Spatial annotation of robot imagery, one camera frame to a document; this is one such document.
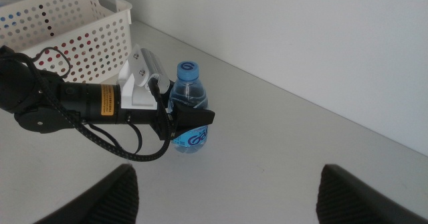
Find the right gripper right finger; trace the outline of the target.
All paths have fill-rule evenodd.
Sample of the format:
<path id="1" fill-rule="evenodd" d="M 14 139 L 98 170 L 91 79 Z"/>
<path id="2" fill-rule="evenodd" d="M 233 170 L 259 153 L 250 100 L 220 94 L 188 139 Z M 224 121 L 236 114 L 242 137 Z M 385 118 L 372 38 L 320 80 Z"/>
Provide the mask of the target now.
<path id="1" fill-rule="evenodd" d="M 337 164 L 322 169 L 316 214 L 320 224 L 427 224 Z"/>

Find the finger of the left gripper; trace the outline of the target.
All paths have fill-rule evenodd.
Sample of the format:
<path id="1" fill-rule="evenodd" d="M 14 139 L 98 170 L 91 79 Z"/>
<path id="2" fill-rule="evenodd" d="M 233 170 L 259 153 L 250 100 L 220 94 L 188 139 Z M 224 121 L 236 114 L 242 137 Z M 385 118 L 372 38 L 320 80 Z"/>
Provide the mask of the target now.
<path id="1" fill-rule="evenodd" d="M 208 126 L 213 123 L 215 118 L 214 111 L 192 108 L 180 103 L 174 105 L 171 115 L 173 117 L 173 138 L 198 127 Z"/>

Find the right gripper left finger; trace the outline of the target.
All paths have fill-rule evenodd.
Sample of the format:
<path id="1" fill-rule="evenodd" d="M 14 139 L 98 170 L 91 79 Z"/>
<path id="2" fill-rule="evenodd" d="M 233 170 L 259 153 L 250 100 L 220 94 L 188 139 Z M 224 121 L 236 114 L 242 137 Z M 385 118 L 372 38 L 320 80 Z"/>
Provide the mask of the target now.
<path id="1" fill-rule="evenodd" d="M 81 195 L 37 221 L 37 224 L 134 224 L 139 193 L 135 169 L 122 164 Z"/>

